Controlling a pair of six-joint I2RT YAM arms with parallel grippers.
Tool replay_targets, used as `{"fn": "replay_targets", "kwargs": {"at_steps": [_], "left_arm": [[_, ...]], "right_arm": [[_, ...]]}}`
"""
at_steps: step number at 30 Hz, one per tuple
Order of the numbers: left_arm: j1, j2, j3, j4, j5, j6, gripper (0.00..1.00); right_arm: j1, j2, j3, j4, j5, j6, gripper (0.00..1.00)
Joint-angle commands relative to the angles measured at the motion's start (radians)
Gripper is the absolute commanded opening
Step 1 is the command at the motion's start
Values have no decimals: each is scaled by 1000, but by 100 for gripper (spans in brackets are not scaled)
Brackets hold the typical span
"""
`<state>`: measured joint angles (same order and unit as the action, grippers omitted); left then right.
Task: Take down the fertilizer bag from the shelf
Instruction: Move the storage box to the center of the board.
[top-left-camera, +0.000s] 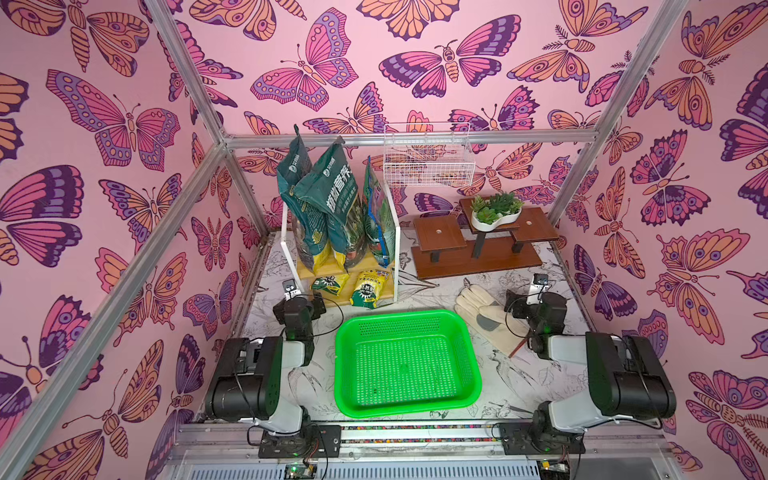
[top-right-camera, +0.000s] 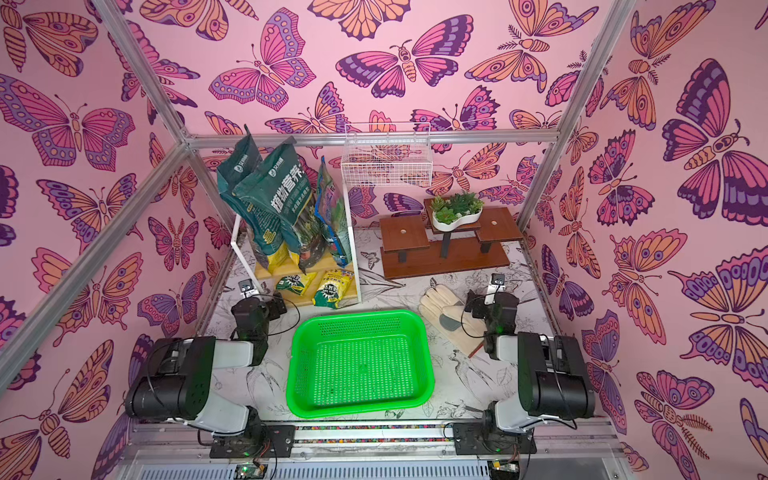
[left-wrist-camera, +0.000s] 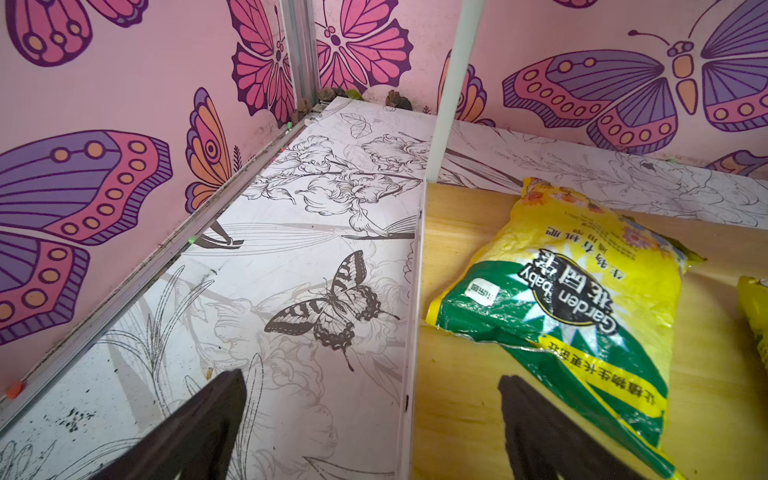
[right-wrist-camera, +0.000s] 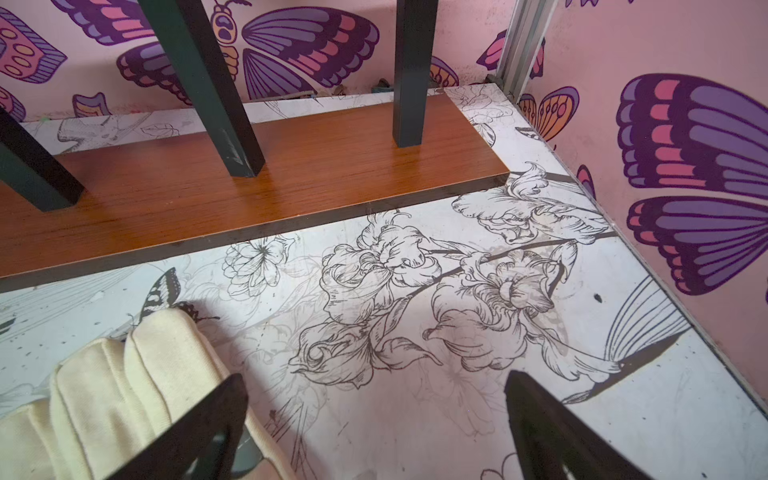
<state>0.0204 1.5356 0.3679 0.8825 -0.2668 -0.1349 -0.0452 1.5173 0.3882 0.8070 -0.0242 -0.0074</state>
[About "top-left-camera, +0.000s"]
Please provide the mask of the dark green fertilizer bag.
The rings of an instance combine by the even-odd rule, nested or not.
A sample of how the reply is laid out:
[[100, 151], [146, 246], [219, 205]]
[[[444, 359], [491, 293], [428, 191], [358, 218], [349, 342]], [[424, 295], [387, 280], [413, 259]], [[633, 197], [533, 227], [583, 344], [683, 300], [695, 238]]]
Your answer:
[[312, 163], [297, 125], [288, 154], [278, 164], [277, 185], [280, 197], [294, 218], [293, 231], [301, 263], [315, 272], [330, 255], [325, 215], [300, 198], [298, 184], [311, 171]]

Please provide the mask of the green fertilizer bag plant picture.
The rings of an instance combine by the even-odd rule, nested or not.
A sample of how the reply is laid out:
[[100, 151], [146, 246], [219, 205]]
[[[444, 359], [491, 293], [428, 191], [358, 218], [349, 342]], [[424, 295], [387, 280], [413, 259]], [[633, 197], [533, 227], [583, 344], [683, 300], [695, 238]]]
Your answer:
[[325, 215], [331, 248], [339, 267], [349, 270], [356, 266], [365, 256], [366, 249], [363, 208], [341, 137], [335, 139], [300, 181], [298, 194]]

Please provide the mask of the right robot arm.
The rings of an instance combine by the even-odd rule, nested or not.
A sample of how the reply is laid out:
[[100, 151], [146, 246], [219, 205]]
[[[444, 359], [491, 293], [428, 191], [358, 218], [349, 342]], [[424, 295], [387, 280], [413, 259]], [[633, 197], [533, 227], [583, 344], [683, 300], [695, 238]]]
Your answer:
[[586, 332], [566, 335], [566, 300], [543, 292], [533, 304], [506, 293], [505, 319], [527, 323], [526, 345], [551, 362], [586, 367], [587, 387], [566, 399], [543, 401], [528, 420], [494, 429], [507, 455], [583, 454], [586, 433], [629, 422], [661, 430], [676, 413], [677, 398], [652, 342], [637, 334]]

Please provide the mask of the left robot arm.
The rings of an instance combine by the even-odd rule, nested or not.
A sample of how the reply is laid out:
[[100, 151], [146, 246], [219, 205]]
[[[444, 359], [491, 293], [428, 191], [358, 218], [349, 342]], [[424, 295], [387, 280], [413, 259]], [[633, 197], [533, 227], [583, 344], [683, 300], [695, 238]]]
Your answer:
[[282, 300], [274, 313], [282, 334], [225, 342], [205, 395], [208, 419], [245, 423], [246, 442], [261, 458], [303, 458], [326, 452], [320, 427], [307, 410], [282, 392], [289, 374], [311, 363], [313, 322], [326, 312], [324, 300], [298, 295]]

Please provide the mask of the blue edged soil bag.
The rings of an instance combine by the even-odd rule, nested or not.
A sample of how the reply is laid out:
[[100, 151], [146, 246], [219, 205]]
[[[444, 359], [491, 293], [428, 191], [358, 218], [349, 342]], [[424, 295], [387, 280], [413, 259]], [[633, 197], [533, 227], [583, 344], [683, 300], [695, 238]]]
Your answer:
[[363, 186], [364, 230], [369, 249], [376, 262], [387, 268], [395, 255], [396, 226], [386, 191], [372, 168], [372, 158], [366, 163]]

